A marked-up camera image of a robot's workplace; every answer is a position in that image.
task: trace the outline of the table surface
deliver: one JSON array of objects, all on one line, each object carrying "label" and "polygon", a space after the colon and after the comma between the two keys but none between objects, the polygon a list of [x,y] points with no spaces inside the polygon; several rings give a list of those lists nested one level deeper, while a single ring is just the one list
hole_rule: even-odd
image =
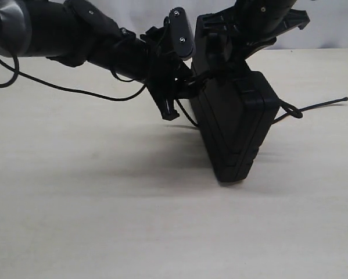
[{"label": "table surface", "polygon": [[[347,50],[250,60],[298,107],[348,96]],[[93,65],[22,71],[127,96]],[[0,68],[0,81],[9,77]],[[20,78],[0,90],[0,279],[348,278],[348,103],[274,126],[246,181],[221,187],[185,118]]]}]

